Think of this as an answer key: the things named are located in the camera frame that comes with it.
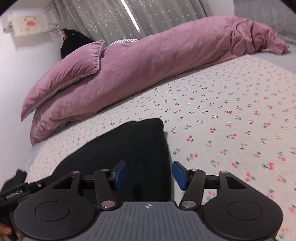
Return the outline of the person's left hand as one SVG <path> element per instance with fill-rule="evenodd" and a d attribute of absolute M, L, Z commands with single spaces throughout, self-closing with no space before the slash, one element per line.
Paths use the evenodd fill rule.
<path fill-rule="evenodd" d="M 4 241 L 5 237 L 11 235 L 12 230 L 9 226 L 0 223 L 0 240 Z"/>

